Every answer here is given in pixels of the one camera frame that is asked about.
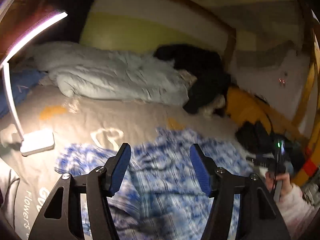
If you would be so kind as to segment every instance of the grey bed sheet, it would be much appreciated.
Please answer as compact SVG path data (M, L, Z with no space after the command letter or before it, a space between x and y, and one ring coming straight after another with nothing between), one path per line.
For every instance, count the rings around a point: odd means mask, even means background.
M69 143L95 144L91 133L99 129L106 129L100 137L96 137L101 145L115 149L116 145L120 146L123 142L133 146L153 141L157 135L156 127L183 125L203 136L232 141L243 156L247 155L234 137L237 126L229 118L214 116L208 119L200 115L189 115L178 106L77 98L76 106L70 107L67 104L70 112L43 119L43 110L46 107L59 109L66 100L70 99L62 95L56 87L37 86L17 107L25 133L44 128L53 130L53 150L28 157L23 157L19 151L10 147L0 152L0 157L20 176L15 200L15 230L23 240L28 239L40 208L61 176L53 169L60 150ZM12 120L8 114L0 120L0 130L10 123ZM113 136L113 140L107 140L108 133L115 130L123 132L122 138Z

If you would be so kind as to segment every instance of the lamp base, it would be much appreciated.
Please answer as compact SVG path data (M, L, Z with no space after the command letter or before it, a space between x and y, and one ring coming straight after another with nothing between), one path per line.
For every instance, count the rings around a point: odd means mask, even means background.
M49 151L54 148L53 133L49 129L27 133L23 138L20 147L23 156Z

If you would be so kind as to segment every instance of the sleeve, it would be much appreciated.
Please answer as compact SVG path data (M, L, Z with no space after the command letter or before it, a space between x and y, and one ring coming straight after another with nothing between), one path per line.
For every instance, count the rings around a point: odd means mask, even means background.
M19 176L0 158L0 210L14 228L14 202L19 184Z
M287 225L291 239L298 239L307 229L308 225L316 215L318 208L308 204L302 198L301 189L295 184L292 191L281 197L277 206Z

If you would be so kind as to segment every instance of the white wall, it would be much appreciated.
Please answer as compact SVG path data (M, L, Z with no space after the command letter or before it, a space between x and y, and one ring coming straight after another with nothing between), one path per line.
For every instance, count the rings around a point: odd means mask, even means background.
M170 0L95 0L92 12L148 20L178 30L208 44L220 54L228 33L188 6Z
M308 56L297 56L295 50L290 50L279 68L271 66L261 70L238 69L234 57L229 72L236 78L239 87L264 96L273 108L291 120L297 110L301 92L307 80L308 66ZM285 80L285 87L280 86L279 79ZM300 132L307 137L311 134L316 114L316 88L315 83L310 95L307 114L299 128Z

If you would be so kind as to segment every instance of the hand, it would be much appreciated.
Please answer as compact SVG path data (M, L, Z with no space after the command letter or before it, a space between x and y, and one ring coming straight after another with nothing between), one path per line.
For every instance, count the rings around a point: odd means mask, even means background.
M271 173L268 171L266 173L266 186L269 191L272 190L273 186L273 178L271 177ZM276 181L282 180L282 188L281 188L281 196L285 196L292 191L292 185L290 184L290 176L289 173L279 174L276 176Z

